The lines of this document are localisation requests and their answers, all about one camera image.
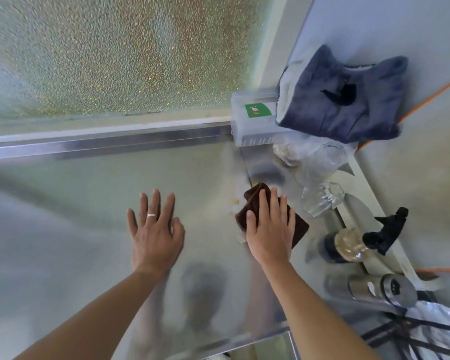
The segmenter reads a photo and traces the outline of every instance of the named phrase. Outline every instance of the plastic container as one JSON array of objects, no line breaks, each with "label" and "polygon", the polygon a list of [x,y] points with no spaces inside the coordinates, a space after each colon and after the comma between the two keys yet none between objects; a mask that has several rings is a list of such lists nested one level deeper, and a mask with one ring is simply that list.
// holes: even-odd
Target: plastic container
[{"label": "plastic container", "polygon": [[300,134],[276,123],[278,93],[261,89],[232,94],[232,134],[235,145],[273,144],[282,134]]}]

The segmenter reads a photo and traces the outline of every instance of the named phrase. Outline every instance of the blue towel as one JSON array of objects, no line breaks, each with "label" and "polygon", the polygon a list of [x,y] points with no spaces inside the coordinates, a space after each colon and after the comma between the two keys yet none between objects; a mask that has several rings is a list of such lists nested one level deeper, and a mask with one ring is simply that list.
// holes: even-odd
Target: blue towel
[{"label": "blue towel", "polygon": [[407,66],[404,56],[369,66],[346,66],[322,45],[303,69],[277,123],[344,144],[396,138]]}]

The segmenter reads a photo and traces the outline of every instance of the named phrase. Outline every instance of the hand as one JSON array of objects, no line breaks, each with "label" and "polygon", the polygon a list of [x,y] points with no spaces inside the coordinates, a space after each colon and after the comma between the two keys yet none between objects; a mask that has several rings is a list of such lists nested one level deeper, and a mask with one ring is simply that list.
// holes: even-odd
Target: hand
[{"label": "hand", "polygon": [[246,213],[246,241],[253,257],[264,266],[288,263],[292,254],[295,232],[295,211],[287,217],[287,197],[283,194],[278,203],[277,189],[272,188],[270,209],[265,190],[259,192],[260,206],[257,219],[252,211]]},{"label": "hand", "polygon": [[[173,266],[182,248],[185,234],[185,229],[178,217],[173,218],[172,232],[170,232],[169,222],[174,203],[175,195],[171,193],[159,216],[160,191],[154,189],[150,207],[148,207],[147,195],[140,193],[138,224],[135,212],[128,209],[126,217],[133,241],[131,260],[133,270],[149,273],[161,279]],[[147,214],[159,217],[147,217]]]}]

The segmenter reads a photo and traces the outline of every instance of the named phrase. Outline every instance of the frosted glass window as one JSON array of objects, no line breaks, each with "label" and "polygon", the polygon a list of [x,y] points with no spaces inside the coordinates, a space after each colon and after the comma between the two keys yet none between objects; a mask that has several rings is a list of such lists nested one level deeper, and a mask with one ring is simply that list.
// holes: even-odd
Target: frosted glass window
[{"label": "frosted glass window", "polygon": [[223,106],[273,0],[0,0],[0,121]]}]

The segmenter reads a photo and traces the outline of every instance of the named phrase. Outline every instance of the finger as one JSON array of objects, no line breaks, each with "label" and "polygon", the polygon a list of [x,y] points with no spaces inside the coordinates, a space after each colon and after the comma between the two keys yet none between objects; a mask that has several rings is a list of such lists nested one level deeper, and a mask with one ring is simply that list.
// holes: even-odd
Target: finger
[{"label": "finger", "polygon": [[287,196],[285,194],[282,194],[280,197],[280,221],[282,221],[282,224],[284,225],[288,223]]},{"label": "finger", "polygon": [[253,211],[246,212],[246,235],[254,235],[257,233],[257,218]]},{"label": "finger", "polygon": [[260,189],[258,194],[260,206],[258,210],[258,224],[264,224],[270,221],[270,210],[268,209],[267,196],[264,189]]},{"label": "finger", "polygon": [[280,206],[278,205],[277,188],[271,189],[270,194],[270,219],[273,222],[280,221]]},{"label": "finger", "polygon": [[174,217],[172,220],[172,240],[183,243],[183,236],[185,235],[185,228],[180,222],[180,218]]},{"label": "finger", "polygon": [[160,206],[160,191],[158,189],[153,190],[153,194],[151,196],[151,203],[148,206],[147,211],[147,220],[145,225],[151,225],[157,222],[158,219],[158,207]]},{"label": "finger", "polygon": [[165,205],[162,208],[162,213],[160,214],[158,222],[168,225],[168,221],[170,220],[170,215],[172,214],[174,204],[175,204],[175,194],[170,193],[170,195],[166,199]]},{"label": "finger", "polygon": [[290,217],[288,219],[288,233],[290,234],[290,240],[293,238],[293,234],[295,234],[295,210],[290,208]]},{"label": "finger", "polygon": [[131,208],[126,212],[126,221],[128,223],[128,232],[133,239],[135,235],[137,235],[138,225],[137,219],[135,218],[135,212]]},{"label": "finger", "polygon": [[148,212],[148,197],[145,193],[140,193],[140,210],[138,211],[138,222],[140,227],[145,226]]}]

